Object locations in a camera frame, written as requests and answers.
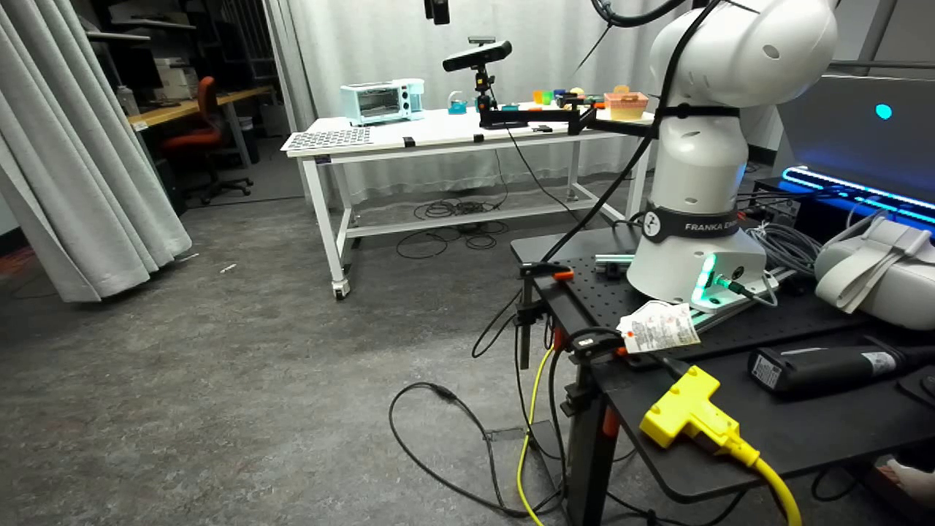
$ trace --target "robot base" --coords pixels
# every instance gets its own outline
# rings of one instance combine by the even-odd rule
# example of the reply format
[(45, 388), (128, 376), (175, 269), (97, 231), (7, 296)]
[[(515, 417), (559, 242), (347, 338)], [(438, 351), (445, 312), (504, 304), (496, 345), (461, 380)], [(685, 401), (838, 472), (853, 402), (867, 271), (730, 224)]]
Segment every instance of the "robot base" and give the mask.
[(644, 239), (628, 269), (628, 283), (650, 297), (686, 302), (715, 312), (748, 302), (727, 290), (727, 280), (748, 291), (767, 291), (767, 250), (745, 231), (720, 239)]

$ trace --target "chair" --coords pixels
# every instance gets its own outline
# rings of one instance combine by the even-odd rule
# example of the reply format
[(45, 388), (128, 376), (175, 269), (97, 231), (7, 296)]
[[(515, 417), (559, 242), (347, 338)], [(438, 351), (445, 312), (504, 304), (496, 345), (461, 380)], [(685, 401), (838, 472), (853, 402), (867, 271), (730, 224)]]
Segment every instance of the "chair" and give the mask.
[(226, 135), (226, 122), (220, 117), (220, 106), (217, 106), (217, 85), (213, 77), (204, 77), (200, 81), (200, 128), (191, 128), (185, 135), (175, 135), (170, 139), (163, 139), (163, 154), (170, 160), (204, 160), (210, 182), (200, 183), (200, 188), (182, 188), (185, 195), (204, 189), (203, 205), (210, 205), (213, 195), (220, 195), (223, 189), (241, 189), (242, 195), (251, 195), (255, 182), (251, 177), (232, 177), (223, 182), (220, 170), (213, 163), (213, 154), (223, 151), (223, 147), (229, 142)]

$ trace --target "yellow connector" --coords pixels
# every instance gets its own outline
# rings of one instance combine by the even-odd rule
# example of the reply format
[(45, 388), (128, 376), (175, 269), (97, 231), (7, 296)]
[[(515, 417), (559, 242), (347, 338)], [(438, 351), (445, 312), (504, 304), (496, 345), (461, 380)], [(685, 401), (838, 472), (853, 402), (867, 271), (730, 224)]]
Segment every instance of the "yellow connector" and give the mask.
[(693, 366), (682, 380), (644, 414), (641, 430), (657, 443), (670, 448), (682, 433), (704, 435), (721, 452), (730, 452), (745, 468), (753, 468), (759, 451), (740, 435), (740, 423), (711, 402), (721, 383), (704, 367)]

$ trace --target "white curtain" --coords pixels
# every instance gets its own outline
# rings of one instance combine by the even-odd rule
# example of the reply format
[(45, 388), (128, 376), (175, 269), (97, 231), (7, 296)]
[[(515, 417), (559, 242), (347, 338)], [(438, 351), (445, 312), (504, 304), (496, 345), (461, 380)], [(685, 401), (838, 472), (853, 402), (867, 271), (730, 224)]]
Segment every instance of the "white curtain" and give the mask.
[(0, 0), (0, 192), (64, 302), (141, 287), (194, 242), (71, 0)]
[[(501, 101), (528, 100), (540, 88), (606, 93), (626, 81), (655, 91), (645, 56), (670, 18), (644, 28), (615, 28), (598, 53), (577, 71), (580, 58), (606, 28), (591, 0), (449, 0), (449, 25), (432, 25), (425, 18), (422, 0), (267, 0), (293, 128), (306, 128), (315, 117), (338, 115), (341, 81), (416, 77), (428, 81), (430, 107), (445, 107), (449, 91), (473, 100), (473, 72), (445, 72), (442, 60), (470, 46), (470, 8), (485, 8), (485, 3), (495, 3), (490, 33), (515, 44), (515, 53), (490, 68)], [(651, 5), (661, 5), (661, 0), (615, 3), (623, 15)], [(587, 142), (582, 147), (582, 166), (571, 166), (574, 147), (528, 148), (525, 158), (537, 174), (565, 177), (571, 170), (580, 174), (616, 173), (631, 148), (631, 139)], [(501, 163), (495, 151), (480, 151), (442, 160), (347, 166), (346, 182), (357, 201), (398, 189), (482, 188), (501, 177), (501, 166), (508, 173), (508, 182), (528, 182), (517, 154), (501, 154)]]

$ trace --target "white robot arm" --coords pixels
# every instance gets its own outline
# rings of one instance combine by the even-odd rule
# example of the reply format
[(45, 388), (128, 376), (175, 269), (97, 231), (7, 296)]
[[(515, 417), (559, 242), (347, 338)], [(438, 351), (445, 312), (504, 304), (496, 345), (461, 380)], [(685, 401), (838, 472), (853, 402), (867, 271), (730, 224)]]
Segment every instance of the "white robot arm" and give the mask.
[[(655, 41), (661, 77), (698, 18), (672, 21)], [(837, 46), (834, 0), (720, 3), (686, 44), (672, 106), (758, 107), (807, 91)], [(667, 117), (657, 128), (651, 205), (628, 280), (650, 297), (720, 310), (740, 290), (764, 290), (767, 255), (736, 228), (734, 199), (748, 142), (740, 117)]]

